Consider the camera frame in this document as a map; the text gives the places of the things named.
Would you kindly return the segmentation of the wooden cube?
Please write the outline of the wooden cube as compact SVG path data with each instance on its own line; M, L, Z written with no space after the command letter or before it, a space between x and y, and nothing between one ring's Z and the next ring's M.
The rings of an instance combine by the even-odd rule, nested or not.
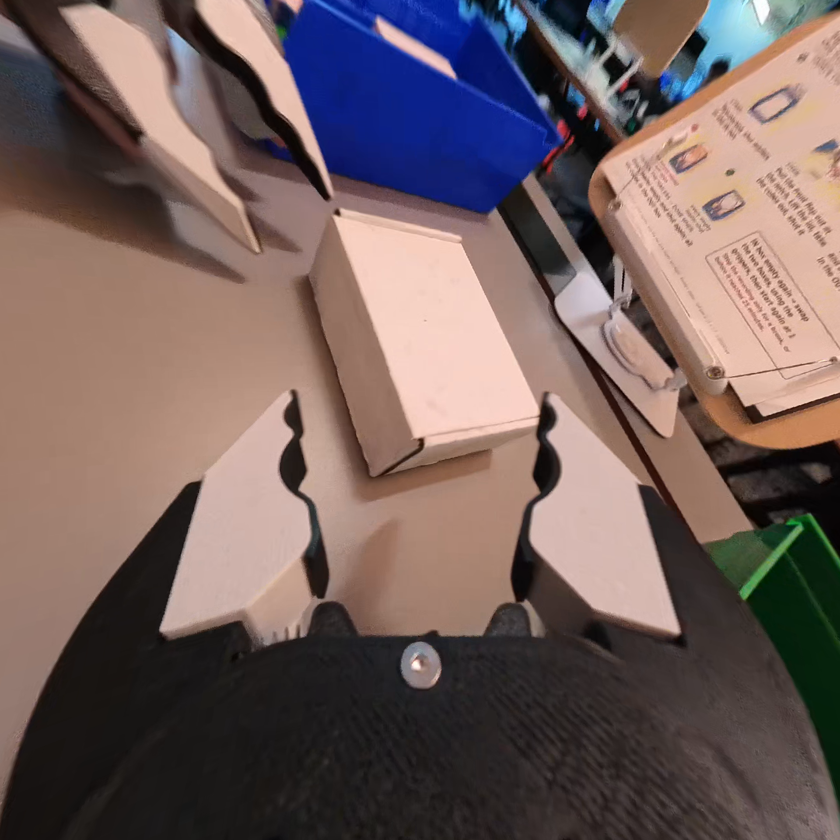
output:
M394 26L383 16L375 16L373 28L385 42L399 49L402 53L450 79L456 80L458 78L454 68L445 56Z

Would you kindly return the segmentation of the blue plastic bin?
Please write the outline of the blue plastic bin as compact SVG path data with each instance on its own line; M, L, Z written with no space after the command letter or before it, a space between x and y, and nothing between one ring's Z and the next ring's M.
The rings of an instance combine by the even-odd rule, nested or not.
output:
M376 15L458 78L385 42ZM459 2L303 2L283 46L331 174L488 214L560 143L520 69Z

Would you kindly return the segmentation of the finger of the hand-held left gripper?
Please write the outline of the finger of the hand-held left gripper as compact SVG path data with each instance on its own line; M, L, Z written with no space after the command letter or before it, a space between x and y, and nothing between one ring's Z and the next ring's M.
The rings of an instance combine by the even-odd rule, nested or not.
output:
M140 147L154 167L242 245L260 254L242 199L184 120L164 59L147 32L97 3L66 6L60 14L139 124Z
M261 138L281 142L318 194L333 199L328 167L266 3L193 2L191 35L244 89L248 106L238 110L246 122L260 123Z

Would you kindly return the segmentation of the brown and black board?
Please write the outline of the brown and black board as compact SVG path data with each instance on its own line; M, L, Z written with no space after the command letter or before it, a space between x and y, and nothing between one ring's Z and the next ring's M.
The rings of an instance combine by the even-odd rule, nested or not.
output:
M659 78L704 18L709 1L625 1L612 31L642 61L640 71Z

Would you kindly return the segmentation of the white cardboard mailer box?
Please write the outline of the white cardboard mailer box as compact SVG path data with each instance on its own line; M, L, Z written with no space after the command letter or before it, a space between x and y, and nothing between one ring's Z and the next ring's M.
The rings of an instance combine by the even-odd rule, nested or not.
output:
M535 433L539 406L461 237L339 208L308 277L371 477Z

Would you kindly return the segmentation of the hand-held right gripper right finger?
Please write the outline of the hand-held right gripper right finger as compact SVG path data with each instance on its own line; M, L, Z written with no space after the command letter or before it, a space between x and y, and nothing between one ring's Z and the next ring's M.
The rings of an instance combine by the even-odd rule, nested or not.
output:
M642 485L561 399L545 393L526 506L511 567L517 602L549 634L595 623L674 640L681 626Z

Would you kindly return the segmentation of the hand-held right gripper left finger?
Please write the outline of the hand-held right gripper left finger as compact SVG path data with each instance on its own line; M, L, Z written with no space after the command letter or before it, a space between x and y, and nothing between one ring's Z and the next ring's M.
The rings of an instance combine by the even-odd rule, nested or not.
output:
M258 647L306 635L329 584L296 391L282 393L201 481L160 624L167 639L239 623Z

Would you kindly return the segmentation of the red object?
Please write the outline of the red object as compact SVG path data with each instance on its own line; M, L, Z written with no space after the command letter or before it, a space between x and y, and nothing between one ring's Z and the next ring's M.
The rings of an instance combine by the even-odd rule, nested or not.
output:
M575 135L569 124L561 119L557 122L556 129L560 137L560 143L543 159L542 168L545 172L551 172L557 159L574 147Z

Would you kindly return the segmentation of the green plastic bin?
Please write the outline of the green plastic bin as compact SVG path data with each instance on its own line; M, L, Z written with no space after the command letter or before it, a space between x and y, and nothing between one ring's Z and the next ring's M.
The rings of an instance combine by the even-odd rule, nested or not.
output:
M803 514L707 542L720 572L781 656L812 719L839 795L839 559Z

